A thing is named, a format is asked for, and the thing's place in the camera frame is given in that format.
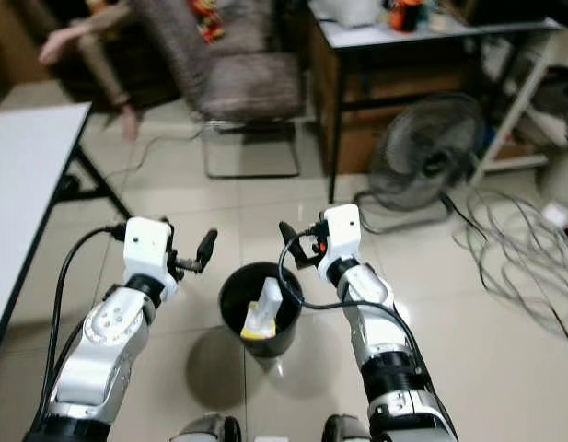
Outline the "black round rubbish bin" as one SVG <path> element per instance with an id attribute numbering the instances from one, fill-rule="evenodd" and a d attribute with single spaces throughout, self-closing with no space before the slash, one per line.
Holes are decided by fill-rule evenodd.
<path id="1" fill-rule="evenodd" d="M 288 283 L 289 292 L 283 293 L 283 304 L 279 308 L 275 323 L 278 335 L 268 340 L 252 341 L 240 337 L 247 306 L 251 300 L 259 297 L 263 281 L 267 277 L 283 278 Z M 284 269 L 280 273 L 275 262 L 250 262 L 241 266 L 224 281 L 219 292 L 219 308 L 222 321 L 230 332 L 238 337 L 243 348 L 251 356 L 257 358 L 275 358 L 283 355 L 291 348 L 296 337 L 296 324 L 299 320 L 301 304 L 296 302 L 295 295 L 304 298 L 299 279 L 291 270 Z"/>

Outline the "white yellow carton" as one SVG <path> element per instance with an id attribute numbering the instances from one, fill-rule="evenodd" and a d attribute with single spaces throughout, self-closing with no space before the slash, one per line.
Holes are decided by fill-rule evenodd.
<path id="1" fill-rule="evenodd" d="M 271 340 L 278 335 L 275 317 L 283 304 L 283 294 L 278 279 L 267 277 L 263 281 L 260 295 L 247 306 L 241 332 L 242 340 Z"/>

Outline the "black floor fan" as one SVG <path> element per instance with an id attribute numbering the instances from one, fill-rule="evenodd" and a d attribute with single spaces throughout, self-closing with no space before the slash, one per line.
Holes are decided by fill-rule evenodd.
<path id="1" fill-rule="evenodd" d="M 386 127 L 369 159 L 368 188 L 352 202 L 366 214 L 367 201 L 394 214 L 418 212 L 436 205 L 444 214 L 377 227 L 361 219 L 371 233 L 389 233 L 445 222 L 456 212 L 449 189 L 477 168 L 486 121 L 481 104 L 469 94 L 440 93 L 407 106 Z"/>

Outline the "grey fabric chair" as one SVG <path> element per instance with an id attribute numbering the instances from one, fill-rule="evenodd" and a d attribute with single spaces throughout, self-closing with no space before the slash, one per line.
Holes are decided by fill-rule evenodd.
<path id="1" fill-rule="evenodd" d="M 276 46 L 270 0 L 219 0 L 225 37 L 207 43 L 188 0 L 131 0 L 203 129 L 251 136 L 278 126 L 299 176 L 297 118 L 305 112 L 299 60 Z"/>

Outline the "robot left leg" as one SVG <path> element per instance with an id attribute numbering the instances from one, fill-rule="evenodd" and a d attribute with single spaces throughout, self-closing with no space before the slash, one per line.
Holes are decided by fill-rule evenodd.
<path id="1" fill-rule="evenodd" d="M 237 417 L 210 412 L 191 420 L 168 442 L 243 442 Z"/>

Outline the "robot leg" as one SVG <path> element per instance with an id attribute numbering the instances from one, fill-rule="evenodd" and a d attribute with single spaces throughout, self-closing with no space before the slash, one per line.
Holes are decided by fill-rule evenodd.
<path id="1" fill-rule="evenodd" d="M 191 420 L 168 442 L 243 442 L 237 417 L 210 412 Z"/>
<path id="2" fill-rule="evenodd" d="M 351 415 L 330 415 L 322 428 L 320 442 L 372 442 L 367 425 Z"/>

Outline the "robot right leg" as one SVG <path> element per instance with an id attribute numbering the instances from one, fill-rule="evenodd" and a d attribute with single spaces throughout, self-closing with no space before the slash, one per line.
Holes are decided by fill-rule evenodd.
<path id="1" fill-rule="evenodd" d="M 351 415 L 330 415 L 322 428 L 320 442 L 372 442 L 367 425 Z"/>

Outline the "white top wooden desk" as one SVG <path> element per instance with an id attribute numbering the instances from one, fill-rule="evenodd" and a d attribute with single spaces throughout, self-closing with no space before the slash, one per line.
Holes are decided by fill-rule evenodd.
<path id="1" fill-rule="evenodd" d="M 554 17 L 550 17 L 549 14 L 545 14 L 536 21 L 482 26 L 468 26 L 464 22 L 457 21 L 455 17 L 448 17 L 447 26 L 443 29 L 433 30 L 426 24 L 420 25 L 414 32 L 402 33 L 380 22 L 366 27 L 342 27 L 334 22 L 317 18 L 313 9 L 310 8 L 309 0 L 306 0 L 306 5 L 313 20 L 316 21 L 321 40 L 330 47 L 331 55 L 335 60 L 333 87 L 329 91 L 331 116 L 327 126 L 330 127 L 330 135 L 322 139 L 322 147 L 329 153 L 329 158 L 326 159 L 326 173 L 327 202 L 330 204 L 337 202 L 337 182 L 342 155 L 342 115 L 345 112 L 409 105 L 425 97 L 423 94 L 406 94 L 406 96 L 390 98 L 347 100 L 345 92 L 350 64 L 362 64 L 364 55 L 377 48 L 425 45 L 430 41 L 465 41 L 481 37 L 510 37 L 512 35 L 515 38 L 514 47 L 519 48 L 527 35 L 549 34 L 568 27 L 554 20 Z"/>

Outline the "white bag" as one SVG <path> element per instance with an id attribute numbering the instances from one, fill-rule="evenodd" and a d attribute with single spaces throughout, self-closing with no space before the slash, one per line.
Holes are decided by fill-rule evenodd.
<path id="1" fill-rule="evenodd" d="M 376 24 L 383 13 L 383 0 L 309 0 L 317 18 L 342 27 L 366 27 Z"/>

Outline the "red yellow colourful item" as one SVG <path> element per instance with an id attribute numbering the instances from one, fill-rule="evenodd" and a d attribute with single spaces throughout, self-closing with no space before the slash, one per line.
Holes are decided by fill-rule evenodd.
<path id="1" fill-rule="evenodd" d="M 188 0 L 191 12 L 198 20 L 198 30 L 207 43 L 225 37 L 224 21 L 219 13 L 219 0 Z"/>

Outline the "orange black object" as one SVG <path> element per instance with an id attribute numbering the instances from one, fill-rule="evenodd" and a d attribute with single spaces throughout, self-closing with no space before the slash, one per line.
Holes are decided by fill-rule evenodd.
<path id="1" fill-rule="evenodd" d="M 427 0 L 383 0 L 383 6 L 386 24 L 396 32 L 414 32 L 425 21 Z"/>

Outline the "white power adapter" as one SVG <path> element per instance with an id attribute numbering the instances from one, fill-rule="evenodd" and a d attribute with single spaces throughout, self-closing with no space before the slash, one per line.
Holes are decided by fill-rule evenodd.
<path id="1" fill-rule="evenodd" d="M 568 227 L 568 207 L 564 204 L 551 202 L 540 209 L 541 217 L 554 227 L 564 230 Z"/>

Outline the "black table frame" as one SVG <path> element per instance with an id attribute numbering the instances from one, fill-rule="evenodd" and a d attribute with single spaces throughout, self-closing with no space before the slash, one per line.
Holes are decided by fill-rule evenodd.
<path id="1" fill-rule="evenodd" d="M 56 157 L 52 166 L 41 173 L 41 217 L 37 223 L 35 241 L 42 238 L 52 211 L 59 204 L 106 201 L 120 219 L 133 217 L 133 211 L 122 201 L 118 191 L 99 171 L 99 166 L 80 144 L 74 144 L 64 155 Z"/>

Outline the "white rack frame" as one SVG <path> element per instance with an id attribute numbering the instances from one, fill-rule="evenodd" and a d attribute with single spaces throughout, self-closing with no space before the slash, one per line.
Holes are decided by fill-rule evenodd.
<path id="1" fill-rule="evenodd" d="M 498 89 L 487 94 L 493 100 L 493 139 L 479 153 L 472 185 L 485 174 L 545 166 L 551 153 L 568 145 L 567 119 L 533 104 L 551 70 L 568 70 L 568 29 L 527 35 L 519 48 L 514 40 L 510 35 L 479 43 L 484 77 Z"/>

